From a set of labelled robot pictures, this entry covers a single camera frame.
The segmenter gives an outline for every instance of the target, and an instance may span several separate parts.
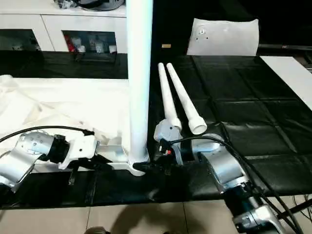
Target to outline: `red object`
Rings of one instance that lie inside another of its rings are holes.
[[[75,46],[72,43],[72,40],[70,39],[70,37],[67,35],[64,35],[64,37],[65,37],[65,41],[66,41],[69,52],[75,52],[76,49],[75,49]]]

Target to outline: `white cone-shaped object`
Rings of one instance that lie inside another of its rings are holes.
[[[158,72],[159,72],[161,95],[162,95],[162,102],[164,105],[165,118],[173,126],[177,127],[181,131],[182,124],[176,114],[176,108],[175,108],[174,100],[172,98],[172,94],[170,91],[170,86],[169,86],[169,82],[167,79],[165,66],[162,62],[158,64]]]
[[[150,87],[153,0],[127,1],[128,78],[130,88],[129,163],[149,160],[146,148]]]
[[[205,120],[201,116],[199,116],[196,108],[194,107],[190,97],[188,96],[172,64],[168,63],[167,68],[168,68],[170,77],[172,79],[172,82],[175,86],[175,90],[182,103],[183,109],[186,113],[186,116],[189,119],[189,127],[190,127],[191,132],[194,135],[199,135],[199,134],[204,133],[207,130],[207,125],[206,125]]]

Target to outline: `white cloth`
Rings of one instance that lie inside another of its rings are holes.
[[[187,55],[255,56],[258,20],[250,22],[194,19]]]
[[[130,150],[129,83],[116,79],[12,78],[0,76],[0,137],[40,125],[66,125],[93,130],[106,144],[115,137]],[[67,140],[80,132],[47,129]],[[11,150],[18,136],[0,143]]]

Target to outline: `glass cabinet door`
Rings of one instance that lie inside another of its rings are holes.
[[[0,14],[0,50],[54,51],[40,15]]]
[[[33,30],[0,29],[0,50],[40,51]]]
[[[55,51],[127,53],[126,18],[42,16]]]

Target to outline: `floor tile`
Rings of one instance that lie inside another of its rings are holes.
[[[83,234],[90,208],[0,210],[1,234]]]
[[[101,226],[112,234],[186,234],[182,203],[92,207],[88,228]]]
[[[223,200],[185,202],[189,234],[237,234]]]
[[[289,208],[294,206],[293,196],[282,196],[281,198]],[[303,197],[303,195],[297,195],[297,196],[295,196],[295,200],[296,200],[297,204],[300,204],[300,203],[304,202],[304,197]],[[278,209],[280,209],[281,211],[284,211],[282,206],[277,202],[277,200],[275,198],[270,197],[270,201],[275,206],[277,206]],[[296,217],[298,223],[300,224],[303,233],[311,233],[312,223],[307,218],[305,218],[300,212],[296,213],[294,216]],[[281,222],[282,222],[282,225],[285,227],[285,229],[288,233],[293,233],[292,229],[283,220]]]

